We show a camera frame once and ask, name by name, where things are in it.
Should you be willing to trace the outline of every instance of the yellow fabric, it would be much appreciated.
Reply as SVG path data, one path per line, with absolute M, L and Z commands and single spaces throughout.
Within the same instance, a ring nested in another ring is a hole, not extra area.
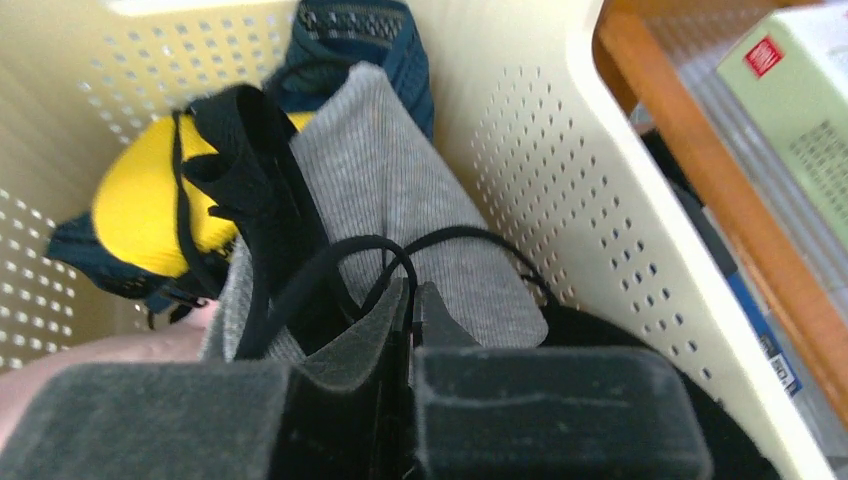
M 289 114 L 298 131 L 312 119 L 311 112 Z M 189 115 L 180 117 L 183 161 L 217 153 L 197 133 Z M 152 123 L 118 157 L 100 183 L 92 205 L 92 220 L 100 243 L 116 258 L 151 273 L 178 277 L 188 265 L 177 240 L 177 190 L 171 169 L 174 121 Z M 191 227 L 201 252 L 232 240 L 236 226 L 209 216 L 215 205 L 190 182 L 183 188 L 191 205 Z

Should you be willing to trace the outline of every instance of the skin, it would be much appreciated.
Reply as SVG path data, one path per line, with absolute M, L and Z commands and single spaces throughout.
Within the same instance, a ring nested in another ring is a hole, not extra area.
M 215 302 L 154 332 L 109 337 L 48 355 L 0 375 L 0 451 L 27 405 L 56 374 L 82 363 L 196 362 Z

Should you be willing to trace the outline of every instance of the black cloth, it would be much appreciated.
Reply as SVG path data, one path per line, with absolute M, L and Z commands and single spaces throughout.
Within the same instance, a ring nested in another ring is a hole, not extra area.
M 549 333 L 542 346 L 650 348 L 647 344 L 598 317 L 560 305 L 546 305 L 542 313 Z M 754 442 L 724 409 L 689 377 L 679 372 L 713 457 L 714 480 L 773 480 L 777 471 L 760 455 Z

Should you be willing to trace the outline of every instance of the red logo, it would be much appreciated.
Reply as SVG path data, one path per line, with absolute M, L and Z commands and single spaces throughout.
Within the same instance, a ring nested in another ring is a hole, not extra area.
M 771 37 L 765 37 L 745 55 L 745 61 L 757 78 L 762 78 L 783 59 L 783 52 L 777 48 Z

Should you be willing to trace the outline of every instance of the perforated basket wall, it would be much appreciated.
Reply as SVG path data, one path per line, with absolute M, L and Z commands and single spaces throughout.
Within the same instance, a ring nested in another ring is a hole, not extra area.
M 295 3 L 224 3 L 0 4 L 0 368 L 143 328 L 133 304 L 40 253 L 54 220 L 87 208 L 151 119 L 232 82 L 258 83 L 280 61 Z M 411 6 L 431 60 L 437 147 L 492 228 L 531 255 L 560 298 L 642 336 L 720 399 L 785 478 L 830 478 L 594 69 L 601 0 Z

